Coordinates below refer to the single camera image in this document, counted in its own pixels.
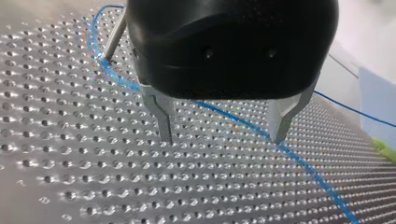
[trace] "metal surface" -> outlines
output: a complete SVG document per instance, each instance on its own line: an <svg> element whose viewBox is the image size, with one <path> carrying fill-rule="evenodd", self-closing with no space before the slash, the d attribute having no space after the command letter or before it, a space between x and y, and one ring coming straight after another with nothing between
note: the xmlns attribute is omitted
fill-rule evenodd
<svg viewBox="0 0 396 224"><path fill-rule="evenodd" d="M99 20L102 46L119 15ZM162 143L139 93L92 65L88 20L74 14L1 36L1 223L347 222L293 160L189 101L175 101L175 143ZM134 76L132 58L124 36L113 57L123 76ZM214 104L267 127L265 101ZM396 167L319 98L293 120L287 143L361 223L395 222Z"/></svg>

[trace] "dimpled metal sheet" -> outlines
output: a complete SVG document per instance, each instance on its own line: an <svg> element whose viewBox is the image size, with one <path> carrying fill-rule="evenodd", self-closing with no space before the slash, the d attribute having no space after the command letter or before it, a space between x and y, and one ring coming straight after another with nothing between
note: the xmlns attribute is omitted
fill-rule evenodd
<svg viewBox="0 0 396 224"><path fill-rule="evenodd" d="M102 48L119 15L99 19ZM288 155L193 102L175 101L175 143L161 142L139 92L92 63L91 19L1 36L1 223L347 222ZM131 52L125 33L113 64L134 79ZM211 103L267 128L265 101ZM294 119L286 142L360 223L396 222L396 167L321 99Z"/></svg>

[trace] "green object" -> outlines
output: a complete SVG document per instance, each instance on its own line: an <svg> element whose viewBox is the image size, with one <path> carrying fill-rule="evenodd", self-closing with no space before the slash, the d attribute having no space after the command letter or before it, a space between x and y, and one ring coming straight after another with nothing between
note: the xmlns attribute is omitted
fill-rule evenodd
<svg viewBox="0 0 396 224"><path fill-rule="evenodd" d="M396 149L392 149L379 139L373 138L375 149L388 160L396 162Z"/></svg>

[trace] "metal rod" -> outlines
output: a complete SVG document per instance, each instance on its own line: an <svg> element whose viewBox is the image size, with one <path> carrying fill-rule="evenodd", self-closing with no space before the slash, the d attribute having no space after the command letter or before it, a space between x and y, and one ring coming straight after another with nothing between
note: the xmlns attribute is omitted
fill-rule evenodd
<svg viewBox="0 0 396 224"><path fill-rule="evenodd" d="M126 9L122 11L120 18L117 20L110 37L108 38L105 50L103 51L104 58L110 60L113 57L114 51L116 51L117 45L120 42L123 32L126 29Z"/></svg>

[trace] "blue cable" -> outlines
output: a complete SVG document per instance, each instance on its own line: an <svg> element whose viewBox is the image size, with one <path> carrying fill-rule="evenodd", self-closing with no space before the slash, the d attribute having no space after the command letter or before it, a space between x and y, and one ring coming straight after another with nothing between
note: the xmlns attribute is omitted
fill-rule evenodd
<svg viewBox="0 0 396 224"><path fill-rule="evenodd" d="M119 6L119 5L105 5L103 7L101 7L98 12L94 15L93 20L92 20L92 24L91 26L89 26L90 29L90 37L89 37L89 42L88 42L88 48L90 48L90 45L92 46L93 52L96 55L96 59L99 60L99 63L102 66L105 66L104 69L107 71L107 73L110 75L109 78L115 80L116 83L121 84L121 86L129 88L131 90L139 90L139 86L136 83L132 83L129 82L128 80L126 80L125 78L119 78L117 72L115 72L112 69L111 63L109 63L107 60L105 59L101 59L102 56L102 52L100 52L100 50L97 48L96 45L96 29L95 24L97 24L97 18L99 17L99 15L102 13L102 11L107 8L107 7L123 7L123 6ZM267 141L271 141L270 135L267 131L265 131L263 128L261 128L258 125L255 125L245 119L240 119L237 116L222 110L218 107L215 107L213 105L210 105L204 101L201 100L195 100L194 101L196 104L205 107L207 109L210 109L214 112L217 112L219 114L221 114L222 116L231 119L232 121L234 121L236 124L244 124L245 126L247 126L249 129L253 130L254 132L260 134L261 136L263 136L265 138L265 140ZM334 199L334 201L337 203L337 205L343 210L344 214L346 215L346 218L349 219L349 221L351 221L352 224L359 224L359 221L357 220L357 218L352 214L352 212L349 210L349 208L347 207L347 205L345 204L345 202L337 195L337 193L323 180L323 178L318 174L318 172L312 168L312 166L305 162L302 158L300 158L296 153L294 153L294 151L290 148L288 148L284 143L279 144L278 146L272 146L270 145L271 148L273 149L281 149L282 151L284 151L286 154L289 155L289 157L293 158L295 161L297 161L297 163L304 167L305 170L312 175L313 179L315 181L317 181L323 188L324 190Z"/></svg>
<svg viewBox="0 0 396 224"><path fill-rule="evenodd" d="M314 93L316 93L317 95L319 95L319 96L321 96L321 97L323 97L323 98L325 98L325 99L327 99L327 100L329 100L329 101L331 101L331 102L333 102L333 103L335 103L335 104L337 104L337 105L342 106L343 108L346 108L346 109L351 110L351 111L353 111L353 112L355 112L355 113L358 113L358 114L360 114L360 115L363 115L363 116L366 117L366 118L373 119L373 120L378 121L378 122L380 122L380 123L386 124L386 125L388 125L388 126L390 126L390 127L396 128L396 124L392 124L392 123L389 123L389 122L387 122L387 121L385 121L385 120L378 119L378 118L376 118L376 117L373 117L373 116L371 116L371 115L368 115L368 114L366 114L366 113L364 113L364 112L360 112L360 111L357 110L357 109L354 109L354 108L352 108L352 107L350 107L350 106L348 106L348 105L344 105L343 103L338 102L338 101L336 101L336 100L330 98L329 96L327 96L327 95L321 93L320 91L314 91Z"/></svg>
<svg viewBox="0 0 396 224"><path fill-rule="evenodd" d="M93 51L93 55L96 56L96 58L94 58L92 56L92 58L95 60L97 59L99 64L101 65L101 67L106 71L106 73L108 74L107 78L111 79L112 81L114 81L115 83L117 83L119 86L121 87L126 87L128 89L137 91L139 90L139 85L130 82L129 80L127 80L124 77L119 77L119 74L114 71L113 66L111 65L111 63L103 58L102 52L99 50L97 44L96 44L96 29L95 26L97 24L97 20L99 15L102 13L103 10L105 10L105 8L107 7L117 7L117 8L123 8L124 6L120 6L120 5L105 5L103 7L101 7L96 14L93 16L92 19L92 24L89 24L89 30L90 30L90 36L88 38L88 49L90 49L90 47L92 47L92 51Z"/></svg>

